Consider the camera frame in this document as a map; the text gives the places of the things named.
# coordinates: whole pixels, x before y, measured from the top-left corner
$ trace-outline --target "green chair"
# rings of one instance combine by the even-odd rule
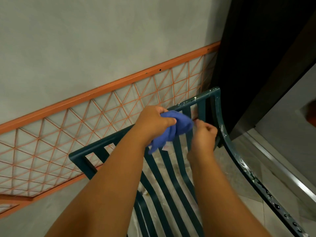
[[[284,225],[290,230],[294,236],[303,237],[303,229],[299,224],[291,217],[291,215],[280,205],[280,203],[271,195],[271,193],[264,187],[264,185],[259,181],[259,179],[253,174],[253,172],[247,167],[245,162],[242,160],[241,156],[236,152],[224,125],[222,113],[221,113],[221,99],[220,99],[220,89],[218,87],[212,88],[208,91],[201,93],[191,99],[188,99],[180,104],[177,104],[169,110],[182,111],[183,114],[191,117],[191,108],[190,106],[197,104],[198,109],[198,118],[205,121],[205,102],[211,100],[212,115],[214,119],[215,126],[218,128],[218,135],[216,137],[215,147],[218,146],[219,142],[225,147],[231,159],[234,161],[235,165],[251,184],[251,186],[258,192],[261,198],[267,203],[267,205],[273,210],[273,212],[278,216],[278,218],[284,223]],[[122,137],[131,129],[132,126],[129,126],[121,131],[118,131],[110,136],[107,136],[103,139],[100,139],[86,147],[83,147],[77,151],[74,151],[69,154],[70,160],[89,178],[92,179],[97,169],[88,161],[86,155],[94,153],[103,163],[109,157],[109,153],[105,150],[105,146],[109,144],[114,144],[115,146],[120,142]],[[190,150],[191,140],[193,137],[192,130],[189,131],[186,135],[186,142],[188,149]],[[196,201],[194,186],[190,181],[188,174],[185,170],[184,159],[182,155],[182,149],[180,144],[180,138],[176,137],[173,141],[173,147],[175,150],[176,159],[179,165],[180,174],[184,180],[184,183],[188,187],[188,190],[192,194],[193,198]],[[172,212],[172,215],[175,219],[175,222],[181,232],[182,236],[190,236],[187,230],[187,227],[184,224],[183,219],[180,216],[180,213],[176,207],[175,201],[172,199],[172,196],[162,178],[162,175],[159,171],[159,168],[152,155],[148,154],[148,147],[145,150],[144,158],[148,163],[150,170],[152,171],[157,183],[159,184],[166,202],[169,205],[169,208]],[[184,191],[181,189],[178,180],[176,178],[175,172],[173,170],[171,160],[168,154],[168,151],[164,151],[161,148],[159,149],[161,157],[163,159],[164,165],[168,172],[169,178],[176,190],[179,199],[181,200],[184,209],[186,210],[197,234],[203,236],[203,228],[199,222],[197,216],[195,215],[188,199],[186,198]],[[163,211],[161,203],[157,197],[157,194],[150,184],[149,180],[142,172],[140,182],[150,195],[154,207],[156,209],[158,218],[161,222],[164,234],[166,236],[174,236],[174,233],[171,230],[170,224],[168,223],[167,217]],[[144,200],[143,195],[137,191],[136,200],[134,203],[134,210],[137,216],[137,220],[140,226],[140,230],[143,236],[158,236],[152,217],[149,213],[149,209]]]

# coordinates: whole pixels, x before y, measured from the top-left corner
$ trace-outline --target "person's left hand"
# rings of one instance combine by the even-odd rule
[[[153,139],[162,135],[164,131],[176,124],[175,118],[161,117],[160,114],[168,110],[155,105],[146,106],[140,113],[135,126],[139,135],[144,138],[146,146],[151,143]]]

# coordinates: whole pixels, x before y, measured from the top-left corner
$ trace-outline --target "person's left arm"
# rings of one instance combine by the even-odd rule
[[[143,168],[145,147],[176,123],[167,111],[147,106],[102,168],[66,207],[46,234],[56,236],[126,236]]]

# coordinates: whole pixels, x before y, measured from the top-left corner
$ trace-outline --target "microfiber cloth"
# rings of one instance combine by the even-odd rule
[[[164,112],[161,113],[160,116],[175,118],[177,123],[168,127],[162,135],[152,140],[149,144],[151,149],[148,151],[148,154],[152,154],[156,151],[156,149],[164,147],[167,141],[173,141],[176,136],[187,133],[193,127],[193,121],[191,118],[177,111]]]

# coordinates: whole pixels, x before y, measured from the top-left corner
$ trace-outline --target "hand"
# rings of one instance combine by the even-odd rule
[[[160,114],[168,110],[155,105],[146,106],[140,113],[135,126],[133,128],[138,130],[139,137],[143,137],[146,146],[148,146],[153,139],[162,135],[164,131],[175,125],[177,120],[170,117],[161,117]]]
[[[211,124],[197,119],[195,120],[195,125],[197,129],[192,138],[191,150],[188,153],[190,163],[203,161],[214,154],[217,135],[217,128]]]

